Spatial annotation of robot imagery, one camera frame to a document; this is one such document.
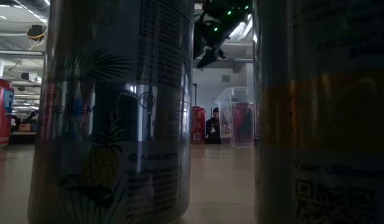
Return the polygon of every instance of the box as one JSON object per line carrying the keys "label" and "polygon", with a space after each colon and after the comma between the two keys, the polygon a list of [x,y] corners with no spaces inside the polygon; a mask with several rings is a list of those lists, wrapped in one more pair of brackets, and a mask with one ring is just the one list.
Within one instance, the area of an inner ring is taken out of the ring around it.
{"label": "box", "polygon": [[226,88],[215,100],[219,108],[222,144],[254,145],[255,107],[247,102],[247,87]]}
{"label": "box", "polygon": [[31,131],[31,124],[19,125],[19,131]]}

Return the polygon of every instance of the qr code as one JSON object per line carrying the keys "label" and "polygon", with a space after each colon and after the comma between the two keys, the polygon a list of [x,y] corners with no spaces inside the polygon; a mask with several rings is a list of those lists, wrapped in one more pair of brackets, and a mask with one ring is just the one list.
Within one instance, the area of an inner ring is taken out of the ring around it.
{"label": "qr code", "polygon": [[377,224],[375,192],[296,179],[297,224]]}
{"label": "qr code", "polygon": [[200,133],[194,133],[194,141],[201,141],[202,135]]}

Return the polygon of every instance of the can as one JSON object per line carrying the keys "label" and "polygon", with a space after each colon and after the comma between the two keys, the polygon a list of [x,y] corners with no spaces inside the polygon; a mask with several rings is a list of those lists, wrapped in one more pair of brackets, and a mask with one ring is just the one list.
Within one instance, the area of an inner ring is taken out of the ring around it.
{"label": "can", "polygon": [[384,1],[255,0],[258,223],[384,223]]}
{"label": "can", "polygon": [[190,142],[192,144],[205,143],[205,114],[203,107],[192,107],[192,125],[190,129]]}
{"label": "can", "polygon": [[194,3],[51,1],[29,223],[169,223],[189,205]]}
{"label": "can", "polygon": [[9,144],[13,97],[11,83],[0,78],[0,147]]}

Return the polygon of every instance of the palm leaf illustration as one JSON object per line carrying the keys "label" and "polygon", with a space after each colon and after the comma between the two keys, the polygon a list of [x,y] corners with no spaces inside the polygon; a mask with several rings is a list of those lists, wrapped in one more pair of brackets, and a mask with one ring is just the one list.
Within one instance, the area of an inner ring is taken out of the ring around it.
{"label": "palm leaf illustration", "polygon": [[107,50],[75,52],[63,56],[54,65],[54,80],[112,81],[125,78],[132,69],[130,59],[124,55],[109,54]]}

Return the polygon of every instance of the dark jacket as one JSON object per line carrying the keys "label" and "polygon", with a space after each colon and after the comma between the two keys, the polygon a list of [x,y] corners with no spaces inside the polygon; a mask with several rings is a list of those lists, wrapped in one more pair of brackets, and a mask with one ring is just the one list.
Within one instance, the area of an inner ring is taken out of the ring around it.
{"label": "dark jacket", "polygon": [[[211,128],[214,128],[215,132],[210,133]],[[207,135],[207,139],[221,139],[219,119],[211,118],[205,123],[205,134]]]}

